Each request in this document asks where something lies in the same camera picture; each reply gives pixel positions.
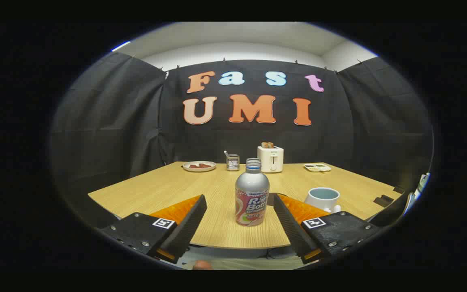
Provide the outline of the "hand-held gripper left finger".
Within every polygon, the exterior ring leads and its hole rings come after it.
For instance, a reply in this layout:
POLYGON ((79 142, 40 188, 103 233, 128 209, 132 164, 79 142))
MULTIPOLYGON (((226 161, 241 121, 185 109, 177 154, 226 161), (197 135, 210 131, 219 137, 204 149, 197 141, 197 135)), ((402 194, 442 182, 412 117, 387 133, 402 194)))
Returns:
POLYGON ((187 251, 206 210, 205 196, 198 195, 149 215, 135 212, 100 231, 140 254, 176 264, 187 251))

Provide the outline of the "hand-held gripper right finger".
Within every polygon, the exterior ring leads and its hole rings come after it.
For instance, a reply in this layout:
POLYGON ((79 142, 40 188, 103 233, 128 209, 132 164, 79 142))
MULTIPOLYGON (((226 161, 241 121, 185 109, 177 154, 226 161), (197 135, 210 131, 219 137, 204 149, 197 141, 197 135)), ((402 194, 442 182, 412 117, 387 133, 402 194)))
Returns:
POLYGON ((329 214, 280 193, 274 194, 273 207, 304 264, 349 253, 381 231, 348 211, 329 214))

